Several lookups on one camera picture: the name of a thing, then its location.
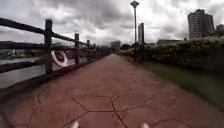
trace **high-rise building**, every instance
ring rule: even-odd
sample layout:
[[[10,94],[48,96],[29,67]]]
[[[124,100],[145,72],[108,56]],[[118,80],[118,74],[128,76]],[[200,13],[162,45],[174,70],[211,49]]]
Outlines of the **high-rise building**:
[[[198,9],[188,15],[189,38],[199,38],[214,33],[213,16],[206,14],[203,9]]]
[[[216,31],[220,33],[224,33],[224,24],[220,24],[216,27]]]

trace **wooden rail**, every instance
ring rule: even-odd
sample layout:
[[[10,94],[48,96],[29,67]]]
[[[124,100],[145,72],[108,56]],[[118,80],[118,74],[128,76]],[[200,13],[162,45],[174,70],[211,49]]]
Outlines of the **wooden rail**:
[[[78,65],[79,62],[79,55],[80,51],[87,53],[87,60],[91,61],[93,58],[97,59],[100,58],[100,50],[99,47],[90,44],[90,41],[87,40],[87,43],[81,42],[79,40],[79,34],[74,34],[74,39],[57,34],[52,31],[53,22],[50,19],[47,19],[45,21],[45,28],[37,28],[30,25],[18,23],[12,20],[0,18],[0,26],[24,30],[28,32],[33,32],[36,34],[41,34],[44,36],[44,44],[34,44],[34,43],[20,43],[20,42],[6,42],[6,43],[0,43],[0,49],[35,49],[35,50],[42,50],[45,54],[44,61],[36,61],[36,62],[22,62],[22,63],[13,63],[13,64],[5,64],[0,65],[0,73],[16,70],[16,69],[22,69],[27,68],[31,66],[36,66],[39,64],[45,64],[45,70],[46,74],[50,74],[53,72],[52,70],[52,57],[51,57],[51,51],[52,50],[63,50],[63,51],[73,51],[75,64]],[[54,46],[52,45],[52,38],[61,39],[64,41],[70,41],[74,43],[73,47],[68,46]]]

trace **lamp post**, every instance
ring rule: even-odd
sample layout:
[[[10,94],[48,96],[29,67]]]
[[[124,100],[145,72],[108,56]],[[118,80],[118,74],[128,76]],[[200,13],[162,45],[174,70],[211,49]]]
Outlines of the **lamp post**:
[[[137,6],[139,5],[139,3],[138,2],[136,2],[136,1],[133,1],[133,2],[131,2],[131,6],[133,6],[133,8],[134,8],[134,16],[135,16],[135,51],[134,51],[134,59],[135,59],[135,61],[137,60],[137,58],[136,58],[136,52],[137,52],[137,24],[136,24],[136,8],[137,8]]]

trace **red brick pavement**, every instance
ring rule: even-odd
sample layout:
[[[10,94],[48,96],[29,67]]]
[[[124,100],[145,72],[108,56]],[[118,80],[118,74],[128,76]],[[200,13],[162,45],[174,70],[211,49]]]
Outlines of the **red brick pavement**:
[[[16,128],[224,128],[224,114],[116,55],[8,101]]]

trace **cloud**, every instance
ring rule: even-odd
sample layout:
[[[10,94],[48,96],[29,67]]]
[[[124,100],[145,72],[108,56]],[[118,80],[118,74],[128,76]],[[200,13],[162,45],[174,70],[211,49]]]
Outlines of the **cloud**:
[[[97,44],[113,40],[134,41],[132,0],[2,0],[0,16],[44,28],[45,19],[54,21],[53,30]],[[220,0],[139,0],[137,23],[144,22],[146,41],[188,36],[187,15],[203,8],[224,23],[224,1]],[[0,27],[0,39],[43,42],[43,37]]]

